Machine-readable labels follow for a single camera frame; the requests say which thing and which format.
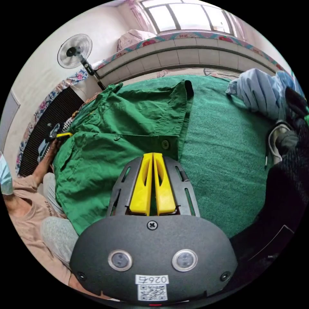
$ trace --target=label sticker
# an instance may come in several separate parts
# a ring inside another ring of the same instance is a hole
[[[168,275],[164,276],[135,275],[135,284],[169,284]]]
[[[166,285],[169,284],[168,275],[135,275],[135,284],[137,285],[137,298],[139,301],[159,302],[167,300]]]
[[[167,300],[166,284],[138,284],[137,298],[138,300],[151,302]]]

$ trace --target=electric fan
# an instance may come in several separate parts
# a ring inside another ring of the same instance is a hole
[[[105,87],[99,80],[99,75],[93,70],[87,61],[92,49],[92,41],[86,34],[76,34],[67,39],[58,51],[58,63],[65,69],[73,69],[83,65],[90,76],[96,79],[98,86]]]

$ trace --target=yellow object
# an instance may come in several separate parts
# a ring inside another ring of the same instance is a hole
[[[65,137],[65,136],[71,137],[71,136],[73,136],[73,134],[72,133],[60,133],[60,134],[56,135],[56,138],[61,138],[61,137]]]
[[[174,196],[162,154],[154,153],[154,183],[157,203],[157,215],[172,213],[176,210]]]
[[[144,154],[130,203],[132,213],[150,214],[152,162],[153,153]]]

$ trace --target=beige shirt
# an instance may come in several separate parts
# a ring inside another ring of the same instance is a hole
[[[10,216],[18,235],[41,265],[62,283],[68,285],[71,272],[55,257],[43,243],[40,227],[43,219],[49,216],[61,217],[37,191],[33,176],[13,181],[14,194],[32,204],[23,217]]]

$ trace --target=face mask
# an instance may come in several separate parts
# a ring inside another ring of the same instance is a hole
[[[2,152],[0,152],[0,184],[3,195],[13,194],[12,176]]]

